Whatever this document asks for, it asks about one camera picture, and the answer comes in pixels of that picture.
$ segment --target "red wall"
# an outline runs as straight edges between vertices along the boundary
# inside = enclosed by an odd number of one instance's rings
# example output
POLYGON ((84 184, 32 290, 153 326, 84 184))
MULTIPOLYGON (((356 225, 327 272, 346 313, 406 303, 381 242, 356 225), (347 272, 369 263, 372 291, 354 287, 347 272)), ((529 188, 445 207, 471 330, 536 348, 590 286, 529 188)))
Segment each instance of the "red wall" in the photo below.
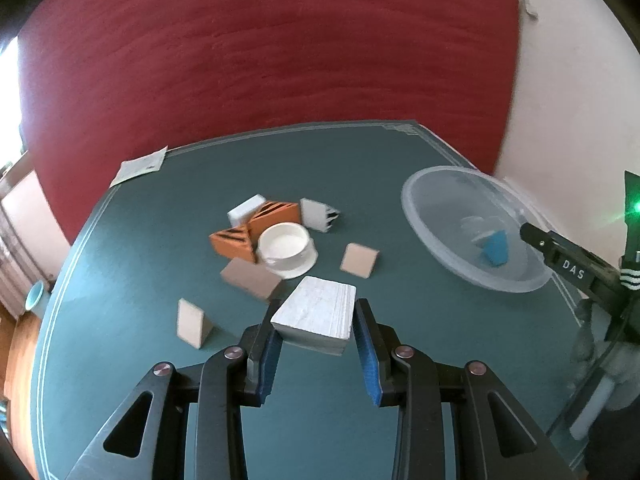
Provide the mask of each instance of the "red wall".
POLYGON ((122 160, 256 128, 416 119, 491 172, 517 42, 517 0, 45 0, 24 133, 70 240, 122 160))

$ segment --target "table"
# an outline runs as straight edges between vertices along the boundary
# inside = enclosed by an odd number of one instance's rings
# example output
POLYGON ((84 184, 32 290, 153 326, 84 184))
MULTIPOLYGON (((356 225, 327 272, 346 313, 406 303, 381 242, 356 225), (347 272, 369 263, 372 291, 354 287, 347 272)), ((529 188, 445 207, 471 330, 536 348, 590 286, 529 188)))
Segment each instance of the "table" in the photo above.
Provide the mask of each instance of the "table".
MULTIPOLYGON (((228 260, 207 239, 255 193, 340 210, 332 231, 312 234, 319 258, 309 274, 356 285, 378 322, 436 361, 484 360, 548 427, 568 397, 575 292, 556 281, 528 294, 484 290, 436 262, 400 192, 415 171, 443 164, 469 166, 412 121, 302 124, 171 150, 161 171, 110 189, 73 245, 40 332, 31 390, 40 478, 66 476, 153 364, 204 362, 260 321, 265 304, 222 282, 228 260), (348 242, 380 250, 368 280, 339 270, 348 242), (200 350, 175 335, 179 298, 217 326, 200 350)), ((390 477, 397 409, 370 402, 353 341, 340 358, 283 347, 273 393, 242 420, 252 480, 390 477)))

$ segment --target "black cable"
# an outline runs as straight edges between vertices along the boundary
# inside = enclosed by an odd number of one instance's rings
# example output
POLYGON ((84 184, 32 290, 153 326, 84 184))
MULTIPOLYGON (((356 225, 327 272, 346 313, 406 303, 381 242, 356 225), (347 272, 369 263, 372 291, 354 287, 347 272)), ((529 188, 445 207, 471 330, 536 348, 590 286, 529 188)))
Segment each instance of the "black cable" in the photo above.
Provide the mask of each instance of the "black cable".
POLYGON ((596 373, 598 368, 600 368, 600 365, 604 362, 604 360, 609 356, 609 354, 613 350, 613 347, 620 341, 620 337, 622 337, 622 334, 625 331, 626 324, 627 324, 627 322, 629 320, 631 311, 634 309, 634 307, 636 306, 637 303, 640 303, 640 295, 639 294, 634 294, 631 297, 631 299, 629 300, 629 304, 626 306, 626 308, 623 310, 623 312, 622 312, 622 314, 620 316, 622 318, 622 324, 618 328, 618 331, 616 332, 616 335, 611 340, 611 343, 609 343, 609 346, 607 346, 607 349, 602 353, 602 355, 600 357, 598 357, 596 359, 596 361, 593 363, 593 365, 591 365, 591 369, 589 370, 589 373, 580 382, 580 384, 578 384, 578 387, 575 389, 573 395, 566 402, 566 404, 564 405, 564 408, 562 409, 562 411, 560 411, 560 413, 558 413, 558 416, 556 416, 556 419, 553 421, 553 423, 551 424, 549 429, 546 430, 546 433, 545 433, 546 436, 551 437, 552 433, 558 428, 558 425, 560 424, 560 422, 562 422, 564 420, 564 418, 566 417, 566 414, 571 409, 571 406, 573 405, 576 397, 580 394, 580 392, 585 387, 587 382, 589 382, 589 380, 593 377, 594 373, 596 373))

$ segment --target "metal screw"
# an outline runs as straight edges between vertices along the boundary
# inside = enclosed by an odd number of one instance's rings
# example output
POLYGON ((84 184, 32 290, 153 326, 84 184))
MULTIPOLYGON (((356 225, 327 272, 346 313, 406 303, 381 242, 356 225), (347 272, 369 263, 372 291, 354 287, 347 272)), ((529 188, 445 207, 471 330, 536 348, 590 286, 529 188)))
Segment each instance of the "metal screw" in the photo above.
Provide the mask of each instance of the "metal screw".
POLYGON ((486 365, 480 361, 469 363, 468 368, 473 375, 484 375, 486 373, 486 365))
POLYGON ((230 346, 229 348, 225 348, 225 357, 227 359, 238 359, 242 357, 242 354, 244 354, 244 350, 239 346, 230 346))
POLYGON ((396 355, 401 359, 408 359, 414 356, 414 349, 409 345, 400 345, 396 348, 396 355))
POLYGON ((169 363, 158 363, 154 366, 154 375, 162 377, 171 373, 171 365, 169 363))

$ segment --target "orange triangular block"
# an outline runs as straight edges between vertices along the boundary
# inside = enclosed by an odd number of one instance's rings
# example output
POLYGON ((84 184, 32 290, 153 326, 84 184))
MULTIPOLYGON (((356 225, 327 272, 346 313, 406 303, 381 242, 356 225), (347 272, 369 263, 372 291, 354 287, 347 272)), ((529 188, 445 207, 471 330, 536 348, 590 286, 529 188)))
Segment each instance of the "orange triangular block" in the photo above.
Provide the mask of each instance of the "orange triangular block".
POLYGON ((227 258, 242 258, 255 263, 254 247, 246 225, 225 229, 209 235, 209 241, 218 254, 227 258))
POLYGON ((291 202, 265 202, 249 220, 251 241, 256 244, 265 229, 282 222, 300 224, 300 206, 291 202))

